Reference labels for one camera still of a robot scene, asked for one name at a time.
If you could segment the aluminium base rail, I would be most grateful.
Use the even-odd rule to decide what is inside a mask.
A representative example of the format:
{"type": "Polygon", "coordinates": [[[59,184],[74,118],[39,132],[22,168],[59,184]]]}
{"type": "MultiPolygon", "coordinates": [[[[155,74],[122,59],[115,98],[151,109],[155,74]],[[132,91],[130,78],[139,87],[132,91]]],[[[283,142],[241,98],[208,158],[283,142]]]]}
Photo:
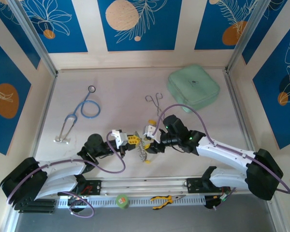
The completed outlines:
{"type": "Polygon", "coordinates": [[[101,181],[101,195],[124,194],[165,194],[187,192],[186,180],[190,176],[139,177],[139,178],[89,178],[88,181],[101,181]]]}

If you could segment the blue stethoscope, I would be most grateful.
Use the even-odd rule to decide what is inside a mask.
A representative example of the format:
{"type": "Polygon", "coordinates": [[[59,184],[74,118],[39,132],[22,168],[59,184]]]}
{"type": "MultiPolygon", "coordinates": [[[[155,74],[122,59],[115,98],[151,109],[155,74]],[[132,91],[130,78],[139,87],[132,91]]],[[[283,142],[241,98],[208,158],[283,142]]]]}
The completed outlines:
{"type": "Polygon", "coordinates": [[[75,124],[77,123],[77,121],[78,121],[78,116],[77,116],[77,114],[76,114],[78,110],[80,110],[80,114],[81,114],[84,118],[88,118],[88,119],[94,119],[94,118],[96,118],[97,116],[99,116],[99,114],[101,113],[101,107],[100,107],[100,105],[99,105],[96,101],[93,101],[93,100],[89,100],[89,99],[88,99],[89,96],[90,96],[91,94],[93,94],[93,93],[96,92],[96,88],[95,88],[93,85],[90,85],[90,86],[88,86],[87,90],[88,90],[88,93],[87,93],[87,95],[84,97],[83,101],[80,102],[80,103],[76,106],[76,108],[74,109],[74,111],[73,111],[71,114],[68,114],[68,115],[65,117],[64,122],[63,122],[63,125],[62,125],[61,130],[60,130],[60,134],[59,134],[58,136],[56,136],[55,139],[54,139],[54,142],[55,142],[55,143],[64,143],[64,144],[69,144],[70,139],[68,139],[67,137],[68,137],[68,135],[70,134],[70,132],[71,132],[72,128],[74,127],[74,125],[75,125],[75,124]],[[87,103],[88,103],[88,104],[93,104],[93,105],[95,105],[95,106],[97,107],[98,111],[97,111],[96,114],[94,114],[94,115],[87,115],[87,114],[85,113],[85,111],[84,111],[84,106],[85,106],[85,104],[87,104],[87,103]],[[73,121],[73,122],[72,122],[72,125],[71,125],[71,127],[68,129],[68,131],[67,131],[65,134],[63,134],[63,131],[64,131],[65,126],[66,126],[66,123],[67,123],[67,121],[70,120],[70,119],[73,121]]]}

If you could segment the green tape roll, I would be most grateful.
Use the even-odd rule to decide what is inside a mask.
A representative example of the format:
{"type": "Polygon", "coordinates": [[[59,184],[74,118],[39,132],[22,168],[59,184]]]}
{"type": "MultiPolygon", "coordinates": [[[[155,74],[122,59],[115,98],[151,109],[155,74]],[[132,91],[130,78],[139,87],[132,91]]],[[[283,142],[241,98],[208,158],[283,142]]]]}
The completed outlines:
{"type": "Polygon", "coordinates": [[[126,209],[129,207],[129,199],[126,194],[119,194],[116,197],[116,204],[121,209],[126,209]]]}

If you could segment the steel forceps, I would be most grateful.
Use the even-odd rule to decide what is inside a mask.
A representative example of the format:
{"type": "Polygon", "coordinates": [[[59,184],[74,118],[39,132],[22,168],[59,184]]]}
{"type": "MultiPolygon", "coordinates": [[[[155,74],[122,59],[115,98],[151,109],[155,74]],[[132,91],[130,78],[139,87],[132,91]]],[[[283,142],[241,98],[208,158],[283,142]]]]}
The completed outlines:
{"type": "Polygon", "coordinates": [[[162,113],[162,109],[160,108],[160,104],[159,104],[160,103],[159,100],[162,100],[162,99],[163,99],[163,95],[160,92],[157,92],[155,94],[155,98],[153,98],[151,95],[145,96],[145,100],[147,102],[153,102],[154,106],[157,109],[157,116],[160,116],[162,113]]]}

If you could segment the yellow handled pliers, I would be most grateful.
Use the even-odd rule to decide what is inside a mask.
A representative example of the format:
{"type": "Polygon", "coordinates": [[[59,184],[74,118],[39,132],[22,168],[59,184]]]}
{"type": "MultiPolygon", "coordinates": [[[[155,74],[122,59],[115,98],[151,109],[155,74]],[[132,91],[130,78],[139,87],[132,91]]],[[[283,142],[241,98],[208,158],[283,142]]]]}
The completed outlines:
{"type": "Polygon", "coordinates": [[[152,207],[153,210],[160,210],[169,204],[173,204],[175,201],[186,197],[186,195],[167,195],[167,196],[154,196],[150,200],[165,200],[162,205],[152,207]]]}

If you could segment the black extrusion stack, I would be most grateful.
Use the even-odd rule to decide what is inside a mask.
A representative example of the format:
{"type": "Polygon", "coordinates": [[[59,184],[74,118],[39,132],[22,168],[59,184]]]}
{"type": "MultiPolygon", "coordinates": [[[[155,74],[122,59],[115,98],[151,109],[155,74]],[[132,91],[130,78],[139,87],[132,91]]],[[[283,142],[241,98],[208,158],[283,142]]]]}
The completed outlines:
{"type": "Polygon", "coordinates": [[[52,214],[55,210],[56,200],[39,199],[21,203],[19,213],[45,213],[52,214]]]}

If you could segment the mint green zipper pouch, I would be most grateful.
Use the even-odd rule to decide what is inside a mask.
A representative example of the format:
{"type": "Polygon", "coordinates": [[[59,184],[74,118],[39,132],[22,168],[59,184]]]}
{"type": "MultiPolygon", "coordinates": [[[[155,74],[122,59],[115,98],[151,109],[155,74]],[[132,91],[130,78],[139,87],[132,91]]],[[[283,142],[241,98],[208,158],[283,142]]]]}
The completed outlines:
{"type": "Polygon", "coordinates": [[[200,66],[192,64],[171,73],[167,89],[179,104],[200,110],[218,98],[220,86],[200,66]]]}

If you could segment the aluminium frame post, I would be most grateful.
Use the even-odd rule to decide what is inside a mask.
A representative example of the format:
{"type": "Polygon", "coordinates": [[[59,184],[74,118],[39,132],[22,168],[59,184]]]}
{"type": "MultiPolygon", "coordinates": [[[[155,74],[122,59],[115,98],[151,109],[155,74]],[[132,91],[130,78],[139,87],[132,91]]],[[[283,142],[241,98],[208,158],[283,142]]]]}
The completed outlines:
{"type": "Polygon", "coordinates": [[[237,45],[231,55],[231,58],[225,67],[226,74],[235,67],[239,58],[242,56],[242,52],[245,49],[247,43],[249,42],[252,34],[254,33],[257,25],[259,24],[264,12],[266,11],[271,0],[258,0],[256,8],[252,11],[251,17],[249,18],[246,27],[239,38],[237,45]]]}
{"type": "Polygon", "coordinates": [[[55,65],[53,64],[46,47],[44,46],[40,36],[38,35],[34,25],[32,24],[30,18],[26,14],[21,3],[19,2],[19,0],[7,0],[7,2],[16,19],[18,20],[21,28],[23,29],[26,36],[28,37],[31,44],[33,45],[38,55],[40,56],[41,60],[43,61],[44,65],[46,66],[48,71],[52,74],[52,76],[56,78],[58,71],[56,70],[55,65]]]}

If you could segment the aluminium table edge rail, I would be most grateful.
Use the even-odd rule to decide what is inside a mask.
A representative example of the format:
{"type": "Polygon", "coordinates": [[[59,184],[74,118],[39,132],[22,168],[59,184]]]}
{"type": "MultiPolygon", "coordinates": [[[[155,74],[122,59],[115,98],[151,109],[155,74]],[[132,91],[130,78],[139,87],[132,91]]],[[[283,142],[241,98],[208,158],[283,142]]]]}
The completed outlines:
{"type": "Polygon", "coordinates": [[[241,133],[246,143],[246,147],[249,150],[255,150],[255,146],[254,146],[250,131],[248,129],[246,119],[244,117],[244,111],[243,111],[244,108],[240,104],[240,99],[237,95],[236,87],[232,81],[232,78],[226,70],[224,70],[224,78],[227,84],[227,88],[228,88],[230,98],[231,98],[231,101],[235,110],[236,118],[238,120],[241,133]]]}
{"type": "Polygon", "coordinates": [[[51,102],[51,99],[52,99],[52,96],[53,96],[53,92],[54,92],[54,89],[55,89],[57,77],[58,77],[58,72],[56,72],[56,74],[54,76],[54,80],[51,83],[50,90],[48,92],[48,95],[47,95],[47,98],[46,98],[46,101],[45,101],[45,104],[44,104],[44,107],[43,107],[43,111],[42,111],[42,114],[41,114],[41,119],[40,119],[40,122],[38,124],[38,130],[37,130],[36,136],[35,136],[35,138],[33,140],[33,144],[32,144],[32,147],[31,147],[31,150],[30,150],[30,153],[29,153],[29,157],[35,157],[36,156],[37,149],[38,149],[38,146],[39,146],[39,143],[40,143],[40,139],[41,139],[41,136],[42,136],[44,124],[45,124],[45,121],[46,121],[47,113],[48,113],[48,110],[49,110],[50,102],[51,102]]]}

